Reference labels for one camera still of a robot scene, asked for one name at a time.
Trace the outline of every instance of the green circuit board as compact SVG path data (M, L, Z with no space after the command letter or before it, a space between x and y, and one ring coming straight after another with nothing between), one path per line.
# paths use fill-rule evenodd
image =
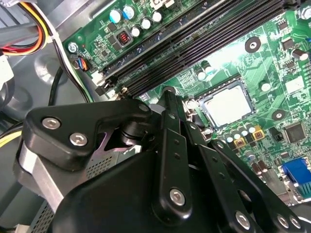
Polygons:
M87 72L91 75L130 51L135 45L140 44L144 39L182 15L198 2L200 0L183 0L177 1L169 8L163 6L157 10L162 14L163 19L156 23L152 21L155 10L150 6L150 0L115 0L112 1L112 4L100 9L100 14L95 14L95 17L93 16L94 18L86 26L76 31L63 44L67 50L70 43L75 43L78 46L77 52L72 53L68 50L68 53L74 57L81 56L86 59L92 66ZM126 19L125 16L122 16L120 22L113 23L109 17L111 11L118 10L122 14L125 7L131 7L134 10L134 17ZM148 30L143 30L140 27L144 18L148 18L152 22L151 28ZM131 28L134 26L141 29L139 37L131 36ZM130 37L130 41L125 46L117 41L118 34L122 32L126 32Z
M252 113L224 127L214 128L213 138L231 132L241 125L250 122L258 125L264 133L264 138L255 141L250 146L246 143L235 152L243 161L251 164L245 152L251 150L255 160L263 160L268 167L278 171L277 167L294 158L308 156L311 158L311 120L310 120L310 61L300 61L293 58L292 51L300 49L311 51L311 20L301 19L301 10L287 11L274 18L248 35L217 51L193 67L178 74L157 88L141 95L145 103L157 103L166 87L173 87L176 94L185 98L194 97L197 100L196 112L206 127L210 121L199 104L204 97L213 93L220 85L232 82L233 77L245 87L250 98ZM258 51L248 53L245 43L251 37L261 41ZM291 39L293 45L284 48L283 42ZM212 69L202 80L198 79L197 71L209 63ZM260 85L268 83L270 90L262 91ZM241 103L233 101L232 111ZM282 110L285 115L275 120L273 114ZM285 128L295 123L302 123L305 137L294 143L286 140ZM284 136L284 140L276 141L269 131L274 127Z

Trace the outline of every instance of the electrolytic capacitor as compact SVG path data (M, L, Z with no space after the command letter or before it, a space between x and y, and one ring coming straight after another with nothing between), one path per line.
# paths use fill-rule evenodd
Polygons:
M198 80L203 81L206 77L206 74L203 69L199 68L195 71Z
M271 84L268 83L267 81L262 81L259 83L260 89L264 92L267 92L271 89Z
M145 17L141 21L141 28L144 30L148 30L151 28L152 22L148 17Z
M254 133L254 132L256 131L254 125L251 124L251 123L246 123L245 126L246 126L247 130L248 130L250 133Z
M231 134L225 133L225 134L224 134L224 137L225 137L225 140L226 140L228 143L233 142L233 137L232 137Z
M160 23L163 19L162 14L159 11L155 11L152 13L152 20L155 23Z
M246 130L244 126L239 126L238 131L243 137L245 137L248 134L248 131Z
M133 26L131 28L131 35L132 35L132 37L137 38L137 37L140 36L140 34L141 34L141 29L140 29L139 26Z
M262 172L267 172L268 171L267 165L265 164L264 161L259 160L258 161L258 166L262 170Z
M245 153L245 156L247 156L249 161L254 161L256 159L256 155L250 150Z
M127 20L131 20L135 16L135 9L133 6L125 6L123 8L123 16Z
M259 176L262 174L261 169L259 168L258 164L253 163L253 164L251 164L251 167L252 167L253 171L256 173L256 175Z
M239 131L237 130L231 130L231 134L233 135L235 140L238 140L241 138L241 135L239 134Z
M119 23L122 20L122 12L116 9L111 10L109 14L109 19L113 23Z
M307 52L304 52L304 51L302 51L302 50L300 50L300 49L295 49L295 50L293 50L292 56L293 56L294 58L299 59L300 61L305 61L305 60L307 60L307 59L309 58L308 53L307 53Z

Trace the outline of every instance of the mounting hole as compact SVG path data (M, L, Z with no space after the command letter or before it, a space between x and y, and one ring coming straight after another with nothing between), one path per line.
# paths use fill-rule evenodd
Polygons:
M219 172L219 175L220 175L220 177L221 177L222 179L225 179L225 175L224 175L224 174L222 174L221 172Z
M221 142L217 142L217 146L220 147L221 149L224 148L223 144Z
M174 157L175 157L175 159L180 160L180 155L179 155L178 153L175 153L175 154L174 154Z
M191 127L193 130L196 130L196 125L195 125L195 124L190 123L190 127Z
M175 116L172 113L169 113L169 117L175 119Z

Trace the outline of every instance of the silver screw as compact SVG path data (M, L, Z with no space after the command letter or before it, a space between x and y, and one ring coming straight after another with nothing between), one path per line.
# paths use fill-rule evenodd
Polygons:
M223 144L221 142L217 142L218 147L220 147L221 149L224 148Z
M82 147L87 144L87 137L82 133L73 133L69 137L70 142L77 147Z
M296 220L296 218L294 218L293 216L290 216L290 221L292 222L292 224L297 227L298 229L301 228L301 225L299 224L299 222Z
M235 213L235 218L237 219L238 223L246 230L249 230L251 228L251 224L247 217L240 211L237 211Z
M169 117L175 119L175 116L172 113L169 113Z
M186 203L184 194L176 188L170 191L170 198L178 206L183 206Z
M281 225L285 228L289 228L290 226L288 225L288 222L282 215L277 215L278 221L281 223Z
M190 123L190 127L191 127L192 129L196 130L196 125L195 125L195 124Z
M71 53L76 53L79 51L79 46L75 42L70 42L68 44L68 51Z
M213 130L212 130L211 128L207 128L207 129L205 130L205 133L208 134L208 135L210 135L210 134L213 133Z
M60 122L53 117L47 117L43 119L42 125L49 130L56 130L60 127Z
M141 110L143 110L144 112L148 112L148 111L149 111L149 108L148 108L146 105L144 105L144 104L140 104L140 105L139 105L139 108L140 108Z

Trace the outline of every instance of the black ram slot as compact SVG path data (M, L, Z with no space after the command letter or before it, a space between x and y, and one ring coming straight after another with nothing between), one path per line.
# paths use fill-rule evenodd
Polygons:
M181 40L185 39L187 36L191 35L194 31L218 19L220 16L228 12L233 7L239 5L243 1L245 0L227 0L219 4L214 9L207 11L208 14L206 13L203 17L197 19L195 22L191 23L186 28L176 32L174 35L170 37L169 40L162 42L158 46L152 48L150 51L142 54L141 56L138 56L138 58L133 59L132 62L123 64L122 68L120 68L116 72L115 71L111 72L107 78L111 79L111 82L115 83L118 80L118 78L124 77L126 74L140 68L147 61L150 61L150 57L155 57L161 54L163 51L169 49L172 44L176 44L180 42ZM111 69L110 67L112 66L113 65L109 65L105 69Z
M246 35L247 33L253 31L257 27L261 26L262 24L268 22L269 20L273 19L274 17L278 16L279 14L282 14L284 10L281 8L275 9L276 7L271 7L269 9L269 14L262 14L260 19L258 21L253 21L250 23L247 23L246 25L240 25L243 30L235 31L234 33L231 33L229 36L225 36L225 39L219 38L218 40L214 41L213 43L209 43L203 48L200 47L200 52L196 54L192 54L190 56L184 56L182 61L179 61L175 66L163 70L161 67L159 69L162 71L161 73L157 73L155 75L149 75L146 81L140 81L139 83L144 83L143 85L139 86L131 86L128 88L128 93L133 96L134 98L149 91L150 89L160 85L161 83L169 80L179 72L183 71L184 69L196 64L203 58L207 57L208 55L212 54L213 52L223 48L224 46L228 45L229 43L235 41L238 38L241 38L242 36Z
M196 38L196 40L194 42L192 42L190 45L187 44L185 47L185 49L181 49L179 51L177 51L175 54L178 54L177 56L175 54L173 54L173 57L170 56L167 59L165 59L162 62L159 62L156 64L156 66L154 67L150 67L144 71L142 71L141 73L139 73L139 77L138 78L131 78L131 80L129 80L128 82L126 82L124 84L125 87L129 87L132 85L140 85L143 84L141 81L144 80L146 78L146 76L150 76L150 75L157 75L157 73L163 72L163 69L169 69L171 66L173 66L173 62L176 63L180 63L181 62L181 57L182 57L182 53L185 52L185 50L189 50L191 48L193 48L194 50L197 50L198 48L202 47L202 42L212 42L213 40L221 37L225 36L226 32L231 32L232 31L232 27L235 26L236 27L241 27L241 21L243 20L248 20L251 17L253 17L253 15L257 15L260 14L262 12L262 8L260 7L261 5L265 5L266 2L268 2L269 0L263 0L259 3L254 4L253 6L249 7L247 10L243 11L242 13L238 14L237 16L235 16L231 22L230 21L226 21L225 23L223 23L222 25L220 25L219 27L217 27L216 29L207 32L206 34L201 35L200 38Z
M257 20L262 19L266 17L269 13L275 11L277 8L282 7L282 1L279 0L277 4L269 1L269 3L264 4L263 7L259 7L258 5L255 5L254 7L251 7L253 10L256 9L254 12L250 13L248 16L245 16L245 13L240 13L236 17L234 17L232 20L235 20L233 22L225 22L222 26L219 28L216 28L211 33L208 33L208 35L201 36L200 39L195 40L190 45L186 45L185 49L182 49L179 52L179 57L169 57L165 59L162 63L158 63L156 67L148 69L145 71L145 75L142 73L139 74L139 78L135 80L130 80L128 83L130 85L124 85L127 87L131 94L134 94L137 89L141 89L148 83L158 80L160 77L162 77L161 73L165 73L166 71L170 72L172 69L174 71L170 72L171 74L175 74L176 72L182 71L185 68L192 65L192 60L194 60L193 57L198 57L199 59L203 59L206 54L210 54L209 50L214 50L214 47L217 47L219 49L219 46L217 46L219 43L225 43L227 44L228 39L234 36L232 32L238 33L240 31L245 30L249 25L252 25L256 23Z

